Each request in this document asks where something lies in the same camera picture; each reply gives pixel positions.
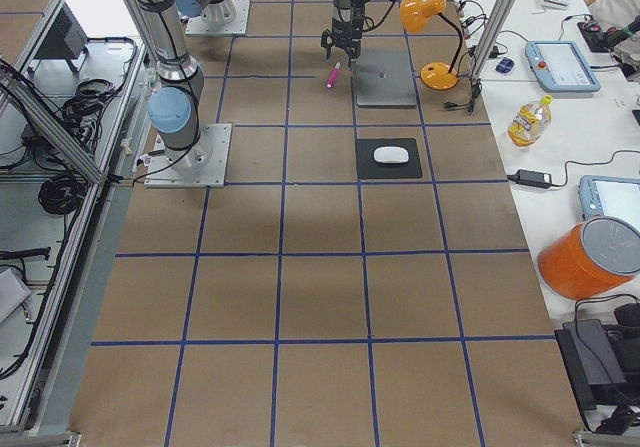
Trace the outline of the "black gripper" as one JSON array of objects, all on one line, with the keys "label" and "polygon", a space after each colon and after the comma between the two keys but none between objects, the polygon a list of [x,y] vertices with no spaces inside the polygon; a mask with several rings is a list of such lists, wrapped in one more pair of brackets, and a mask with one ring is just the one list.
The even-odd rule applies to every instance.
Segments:
[{"label": "black gripper", "polygon": [[352,6],[349,1],[334,2],[331,28],[321,34],[321,47],[326,59],[331,57],[333,48],[345,50],[349,63],[359,58],[365,13],[365,3]]}]

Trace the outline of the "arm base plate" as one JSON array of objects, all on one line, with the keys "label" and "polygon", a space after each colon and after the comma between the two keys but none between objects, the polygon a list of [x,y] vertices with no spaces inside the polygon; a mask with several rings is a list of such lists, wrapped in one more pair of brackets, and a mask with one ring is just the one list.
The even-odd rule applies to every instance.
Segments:
[{"label": "arm base plate", "polygon": [[223,187],[227,170],[232,124],[201,124],[200,138],[194,147],[181,157],[177,151],[167,150],[159,134],[154,148],[163,150],[149,163],[151,173],[143,178],[150,188]]},{"label": "arm base plate", "polygon": [[211,3],[202,13],[190,18],[187,36],[230,37],[244,36],[247,30],[250,0],[223,0]]}]

